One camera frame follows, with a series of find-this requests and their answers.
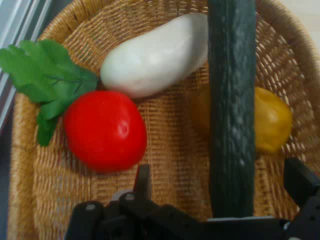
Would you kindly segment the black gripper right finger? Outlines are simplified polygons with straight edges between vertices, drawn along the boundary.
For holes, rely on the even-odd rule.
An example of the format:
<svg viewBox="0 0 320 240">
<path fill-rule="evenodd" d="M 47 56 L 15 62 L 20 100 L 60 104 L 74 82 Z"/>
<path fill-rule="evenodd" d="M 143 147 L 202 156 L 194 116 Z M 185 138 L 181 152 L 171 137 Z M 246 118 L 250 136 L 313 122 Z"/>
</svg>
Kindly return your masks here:
<svg viewBox="0 0 320 240">
<path fill-rule="evenodd" d="M 296 157 L 284 161 L 284 188 L 299 211 L 284 233 L 284 240 L 320 238 L 320 178 Z"/>
</svg>

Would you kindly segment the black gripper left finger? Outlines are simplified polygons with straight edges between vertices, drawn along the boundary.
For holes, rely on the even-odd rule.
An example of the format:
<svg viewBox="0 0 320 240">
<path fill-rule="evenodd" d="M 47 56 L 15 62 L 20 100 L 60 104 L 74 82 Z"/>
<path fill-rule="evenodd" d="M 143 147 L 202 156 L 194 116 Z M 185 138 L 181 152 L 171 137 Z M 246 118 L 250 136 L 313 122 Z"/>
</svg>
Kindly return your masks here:
<svg viewBox="0 0 320 240">
<path fill-rule="evenodd" d="M 169 204 L 151 200 L 150 166 L 138 166 L 132 191 L 107 206 L 98 201 L 73 209 L 67 240 L 211 240 L 208 224 Z"/>
</svg>

